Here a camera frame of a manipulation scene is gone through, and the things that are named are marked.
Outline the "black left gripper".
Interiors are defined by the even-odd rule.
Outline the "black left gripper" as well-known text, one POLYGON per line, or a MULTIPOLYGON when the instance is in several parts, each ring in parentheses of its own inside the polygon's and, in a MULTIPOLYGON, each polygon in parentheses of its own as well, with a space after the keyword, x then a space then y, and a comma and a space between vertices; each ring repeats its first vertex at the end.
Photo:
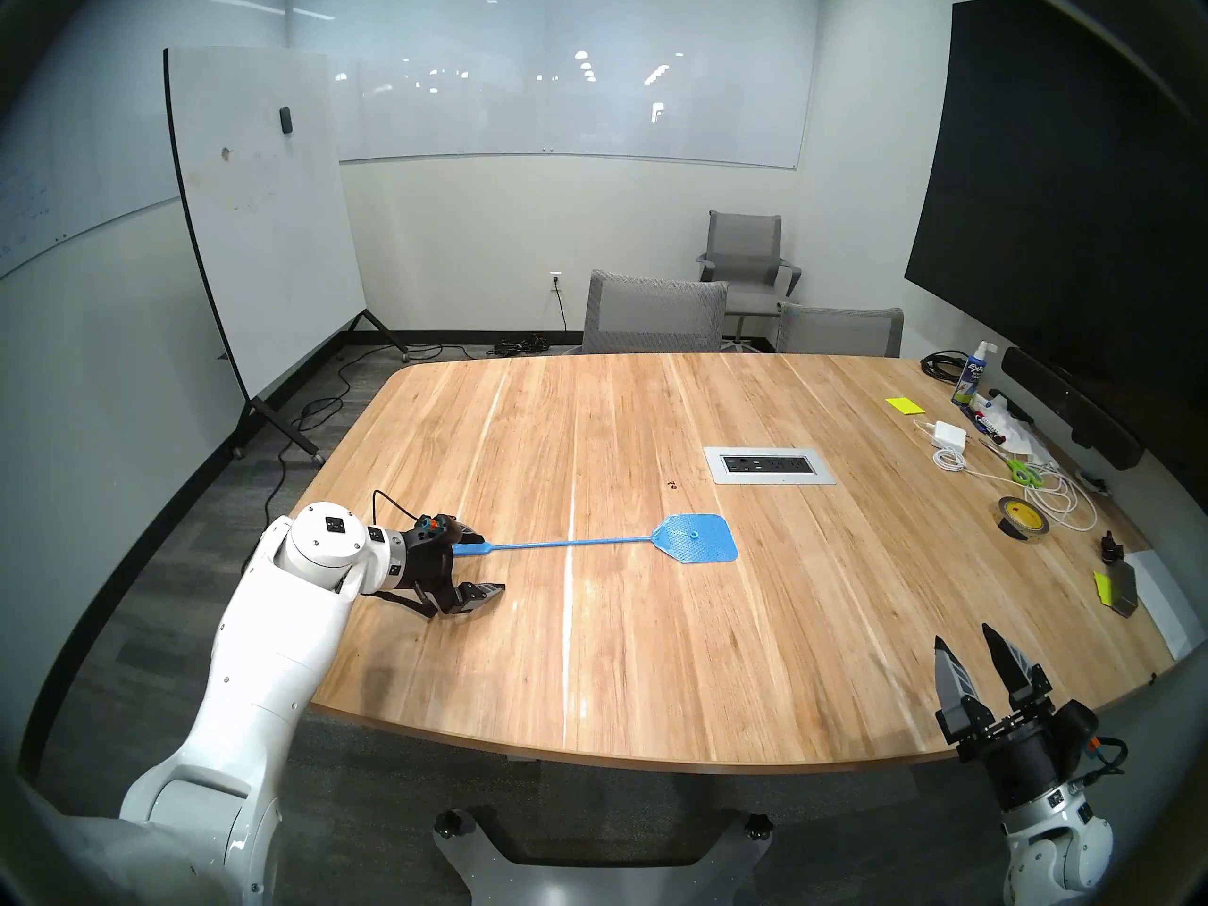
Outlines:
POLYGON ((465 524, 416 525, 403 542, 403 606, 422 616, 466 615, 506 591, 504 583, 453 583, 453 545, 486 545, 465 524))

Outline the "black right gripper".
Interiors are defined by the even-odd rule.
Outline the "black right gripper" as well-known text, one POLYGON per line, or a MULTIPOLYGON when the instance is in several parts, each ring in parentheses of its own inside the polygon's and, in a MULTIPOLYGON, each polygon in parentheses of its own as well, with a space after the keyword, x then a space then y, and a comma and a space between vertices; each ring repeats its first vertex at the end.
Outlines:
POLYGON ((1074 772, 1074 736, 1050 696, 1049 676, 988 623, 981 625, 1012 715, 995 720, 965 667, 939 635, 934 640, 936 721, 962 763, 981 763, 1001 811, 1044 797, 1074 772))

